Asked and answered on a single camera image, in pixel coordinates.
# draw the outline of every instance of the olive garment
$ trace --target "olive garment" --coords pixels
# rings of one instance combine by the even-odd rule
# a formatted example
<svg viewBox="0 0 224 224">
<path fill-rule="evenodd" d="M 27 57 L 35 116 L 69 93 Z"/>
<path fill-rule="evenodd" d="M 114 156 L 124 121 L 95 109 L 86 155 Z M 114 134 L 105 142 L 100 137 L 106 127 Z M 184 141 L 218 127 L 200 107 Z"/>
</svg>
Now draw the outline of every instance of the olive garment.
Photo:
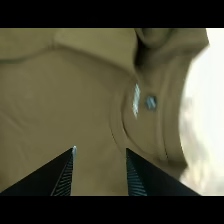
<svg viewBox="0 0 224 224">
<path fill-rule="evenodd" d="M 127 195 L 126 147 L 178 178 L 180 97 L 207 44 L 195 28 L 1 28 L 0 191 L 74 145 L 72 195 Z"/>
</svg>

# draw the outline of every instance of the brown shirt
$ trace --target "brown shirt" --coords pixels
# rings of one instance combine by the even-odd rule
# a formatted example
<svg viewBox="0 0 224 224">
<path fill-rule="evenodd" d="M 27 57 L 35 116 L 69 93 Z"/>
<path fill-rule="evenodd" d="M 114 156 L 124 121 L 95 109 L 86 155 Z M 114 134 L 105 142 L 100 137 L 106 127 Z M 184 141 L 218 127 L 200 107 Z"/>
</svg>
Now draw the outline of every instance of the brown shirt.
<svg viewBox="0 0 224 224">
<path fill-rule="evenodd" d="M 0 29 L 0 191 L 73 145 L 72 195 L 127 195 L 126 147 L 178 177 L 182 86 L 206 45 L 205 29 Z"/>
</svg>

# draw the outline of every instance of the brown fabric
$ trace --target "brown fabric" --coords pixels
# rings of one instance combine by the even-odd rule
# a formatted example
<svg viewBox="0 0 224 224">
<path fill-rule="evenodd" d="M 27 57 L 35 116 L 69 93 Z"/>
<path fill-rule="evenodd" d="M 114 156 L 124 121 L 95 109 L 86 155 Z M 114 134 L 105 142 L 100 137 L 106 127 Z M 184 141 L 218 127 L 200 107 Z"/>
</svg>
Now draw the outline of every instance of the brown fabric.
<svg viewBox="0 0 224 224">
<path fill-rule="evenodd" d="M 0 191 L 76 145 L 73 195 L 127 195 L 124 152 L 129 143 L 126 137 L 122 146 L 118 143 L 110 116 L 114 99 L 123 97 L 117 94 L 137 79 L 144 83 L 141 107 L 145 94 L 158 95 L 164 102 L 158 110 L 162 120 L 145 111 L 139 122 L 153 123 L 144 127 L 145 137 L 133 135 L 131 118 L 127 131 L 137 139 L 139 154 L 152 161 L 165 158 L 161 167 L 171 174 L 180 170 L 182 165 L 168 163 L 170 158 L 183 164 L 183 158 L 177 131 L 171 134 L 167 127 L 177 124 L 182 82 L 175 77 L 183 80 L 191 58 L 207 44 L 206 34 L 197 30 L 176 29 L 176 39 L 166 31 L 168 39 L 162 38 L 159 48 L 146 44 L 137 53 L 138 33 L 131 28 L 0 29 Z M 174 88 L 169 79 L 176 80 Z M 166 104 L 168 93 L 172 104 Z M 148 133 L 152 137 L 145 141 Z"/>
</svg>

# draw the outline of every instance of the fabric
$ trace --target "fabric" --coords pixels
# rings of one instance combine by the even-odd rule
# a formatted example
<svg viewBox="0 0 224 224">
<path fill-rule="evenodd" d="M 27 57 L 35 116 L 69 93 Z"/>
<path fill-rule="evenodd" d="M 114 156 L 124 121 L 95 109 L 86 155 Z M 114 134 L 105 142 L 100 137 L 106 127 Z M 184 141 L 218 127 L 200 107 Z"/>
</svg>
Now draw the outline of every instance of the fabric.
<svg viewBox="0 0 224 224">
<path fill-rule="evenodd" d="M 130 137 L 133 151 L 179 177 L 179 99 L 206 32 L 139 29 L 0 29 L 0 191 L 76 145 L 72 195 L 128 195 Z M 149 93 L 154 113 L 145 110 Z"/>
</svg>

